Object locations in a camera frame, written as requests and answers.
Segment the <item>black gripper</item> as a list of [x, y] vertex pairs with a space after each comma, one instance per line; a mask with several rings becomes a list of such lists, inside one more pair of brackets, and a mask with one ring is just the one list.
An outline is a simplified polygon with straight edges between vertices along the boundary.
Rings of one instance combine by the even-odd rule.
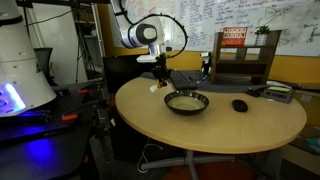
[[159, 82], [164, 82], [170, 77], [171, 69], [166, 66], [166, 57], [164, 55], [157, 58], [156, 62], [153, 64], [151, 73]]

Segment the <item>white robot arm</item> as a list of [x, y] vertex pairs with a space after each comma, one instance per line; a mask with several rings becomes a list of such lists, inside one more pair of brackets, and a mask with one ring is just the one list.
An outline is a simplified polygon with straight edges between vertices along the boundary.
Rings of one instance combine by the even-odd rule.
[[166, 67], [166, 58], [163, 50], [164, 32], [160, 17], [149, 16], [131, 22], [128, 11], [124, 5], [126, 0], [110, 0], [113, 14], [116, 18], [120, 33], [121, 43], [126, 48], [148, 47], [147, 55], [140, 55], [138, 63], [152, 63], [151, 72], [159, 82], [165, 82], [170, 77], [170, 71]]

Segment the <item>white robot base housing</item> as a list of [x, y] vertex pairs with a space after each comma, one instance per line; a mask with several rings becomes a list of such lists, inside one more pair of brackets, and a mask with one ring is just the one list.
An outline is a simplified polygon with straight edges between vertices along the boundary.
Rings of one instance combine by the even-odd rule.
[[19, 115], [55, 97], [16, 1], [0, 0], [0, 117]]

